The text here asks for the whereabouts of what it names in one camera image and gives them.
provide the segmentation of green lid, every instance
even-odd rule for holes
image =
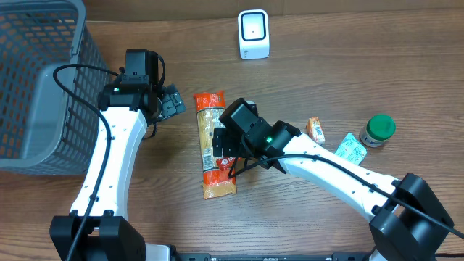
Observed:
[[[390,116],[376,115],[369,120],[366,131],[372,138],[378,141],[385,141],[393,136],[396,129],[397,126]]]

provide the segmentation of snack package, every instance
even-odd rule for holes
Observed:
[[[324,133],[322,132],[322,126],[320,125],[318,117],[310,118],[307,121],[306,129],[308,136],[313,141],[315,141],[320,146],[324,145],[324,143],[326,142],[326,137],[324,137]]]
[[[224,91],[215,94],[194,94],[194,98],[203,162],[203,197],[211,199],[227,194],[235,194],[237,193],[235,178],[228,178],[228,167],[223,170],[218,167],[216,160],[222,159],[222,157],[212,155],[214,129],[225,127],[219,121],[219,116],[225,110]]]
[[[216,164],[221,170],[226,170],[233,165],[233,161],[235,160],[235,157],[224,157],[222,159],[217,159]]]
[[[368,150],[356,140],[355,136],[348,133],[347,136],[341,141],[339,148],[336,150],[335,155],[348,160],[351,163],[359,165],[368,154]]]

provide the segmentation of mesh basket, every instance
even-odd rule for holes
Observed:
[[[31,175],[87,170],[98,117],[54,82],[68,63],[107,67],[85,25],[80,0],[0,3],[0,168]],[[96,105],[104,72],[69,68],[65,86]]]

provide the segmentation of white device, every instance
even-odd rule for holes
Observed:
[[[242,59],[262,59],[269,56],[268,14],[262,9],[239,14],[239,48]]]

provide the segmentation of orange snack package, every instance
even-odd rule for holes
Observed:
[[[217,159],[216,164],[221,170],[226,170],[229,167],[232,167],[235,157],[224,157],[222,159]]]
[[[311,117],[306,125],[307,135],[320,146],[326,142],[326,137],[322,132],[322,126],[318,117]]]
[[[216,160],[222,159],[222,157],[212,155],[214,129],[224,128],[224,125],[219,121],[219,116],[225,110],[224,91],[214,94],[194,94],[194,98],[203,162],[203,197],[211,199],[235,194],[237,193],[236,179],[228,178],[229,168],[221,170],[218,167]]]

